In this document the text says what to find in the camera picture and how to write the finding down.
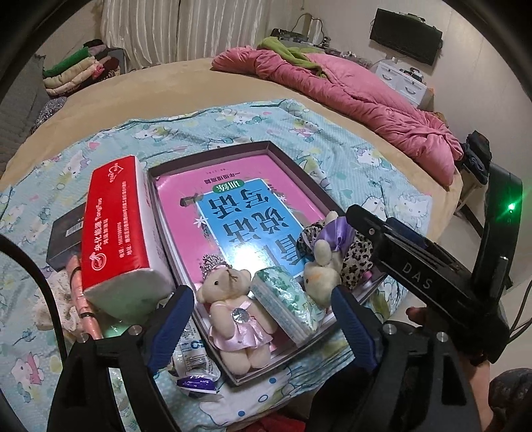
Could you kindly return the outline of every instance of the pink comforter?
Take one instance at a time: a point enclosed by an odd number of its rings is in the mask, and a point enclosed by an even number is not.
[[[218,71],[257,75],[310,96],[364,123],[442,186],[452,183],[454,161],[462,157],[462,149],[440,119],[417,110],[356,63],[327,54],[307,57],[322,66],[328,80],[292,66],[274,51],[249,46],[227,50],[212,61],[212,66]]]

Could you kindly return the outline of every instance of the tiara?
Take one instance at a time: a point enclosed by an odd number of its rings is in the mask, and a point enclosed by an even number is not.
[[[217,267],[232,268],[230,264],[228,264],[222,257],[218,255],[212,255],[212,254],[203,255],[203,264],[201,264],[199,267],[201,269],[203,280],[205,280],[207,275],[211,271],[216,269]]]

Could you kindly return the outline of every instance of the pink dress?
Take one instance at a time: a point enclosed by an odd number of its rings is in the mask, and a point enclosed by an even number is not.
[[[264,331],[257,320],[252,317],[247,308],[251,306],[250,299],[245,300],[238,308],[231,310],[231,316],[235,325],[235,334],[231,339],[225,339],[220,333],[211,326],[209,330],[209,340],[214,346],[222,351],[237,351],[244,348],[258,348],[271,342],[272,337]],[[217,308],[229,306],[218,304]]]

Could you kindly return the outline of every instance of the plush bunny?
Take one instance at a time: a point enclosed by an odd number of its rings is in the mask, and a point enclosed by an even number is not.
[[[370,261],[372,245],[369,240],[359,232],[351,230],[347,226],[345,217],[338,217],[336,212],[330,212],[324,220],[318,221],[303,229],[297,248],[303,255],[314,255],[315,262],[305,266],[303,272],[305,289],[308,294],[322,306],[330,303],[330,292],[339,285],[338,279],[333,277],[330,271],[323,271],[320,267],[327,265],[328,251],[325,243],[320,240],[326,239],[330,250],[330,264],[339,274],[341,283],[348,289],[353,289],[360,276],[369,270],[373,264]],[[314,298],[318,291],[323,297],[323,303]]]
[[[204,262],[213,256],[206,255]],[[259,302],[247,296],[250,272],[235,270],[219,257],[202,266],[202,270],[204,282],[196,298],[200,303],[211,304],[209,340],[220,350],[224,364],[235,375],[267,366],[270,335],[277,330],[277,323]]]
[[[325,218],[325,225],[335,221],[338,213],[330,212]],[[340,271],[342,269],[342,253],[340,250],[332,251],[325,239],[317,239],[314,243],[314,261],[305,264],[303,279],[305,291],[321,306],[330,306],[333,288],[342,283]]]

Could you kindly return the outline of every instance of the green blanket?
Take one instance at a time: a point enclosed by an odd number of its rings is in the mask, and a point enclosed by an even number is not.
[[[317,63],[311,62],[304,52],[320,52],[314,48],[297,48],[297,47],[286,47],[282,42],[274,36],[269,36],[263,39],[258,45],[257,49],[270,49],[275,51],[281,56],[283,60],[286,60],[288,63],[293,64],[294,66],[299,66],[300,68],[309,69],[316,73],[319,77],[324,77],[325,74],[321,70],[321,66]]]
[[[79,63],[81,60],[90,57],[89,48],[83,47],[79,51],[76,51],[70,57],[67,57],[62,62],[56,64],[53,68],[43,71],[43,78],[56,77],[61,75],[65,70],[71,68],[75,64]]]

